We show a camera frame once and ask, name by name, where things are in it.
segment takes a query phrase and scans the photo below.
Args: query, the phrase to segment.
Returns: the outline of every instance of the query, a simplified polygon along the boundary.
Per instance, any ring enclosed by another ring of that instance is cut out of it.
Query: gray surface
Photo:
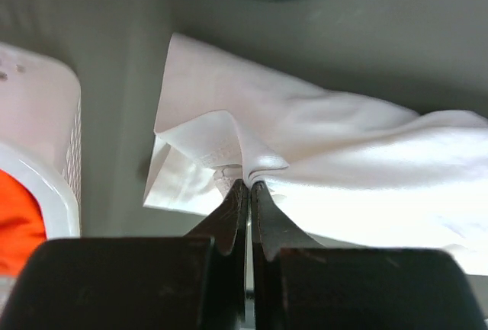
[[[486,0],[0,0],[0,40],[82,83],[85,235],[171,235],[197,216],[141,209],[173,30],[327,88],[488,115]],[[488,309],[488,280],[475,278]]]

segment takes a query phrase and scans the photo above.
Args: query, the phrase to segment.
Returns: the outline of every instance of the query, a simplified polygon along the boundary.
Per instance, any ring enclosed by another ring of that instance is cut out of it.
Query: black object
[[[275,206],[264,183],[249,196],[241,181],[181,238],[45,243],[22,271],[0,330],[237,329],[248,206],[258,330],[486,330],[448,255],[324,248]]]

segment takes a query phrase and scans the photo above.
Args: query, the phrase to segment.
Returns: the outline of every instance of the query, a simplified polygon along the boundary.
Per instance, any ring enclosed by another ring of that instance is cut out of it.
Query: laundry basket
[[[0,43],[0,170],[36,198],[48,239],[80,235],[80,106],[67,66]]]

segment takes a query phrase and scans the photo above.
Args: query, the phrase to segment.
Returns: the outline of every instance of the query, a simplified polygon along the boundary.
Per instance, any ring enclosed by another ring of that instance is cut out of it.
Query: orange fabric
[[[36,199],[0,170],[0,275],[17,277],[31,253],[45,240]]]

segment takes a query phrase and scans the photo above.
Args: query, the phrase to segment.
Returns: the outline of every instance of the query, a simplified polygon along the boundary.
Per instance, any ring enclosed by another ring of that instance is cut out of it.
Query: folded fabric
[[[155,133],[169,152],[153,153],[147,206],[208,214],[216,190],[265,181],[307,232],[443,248],[488,274],[488,121],[474,113],[419,116],[175,34]]]

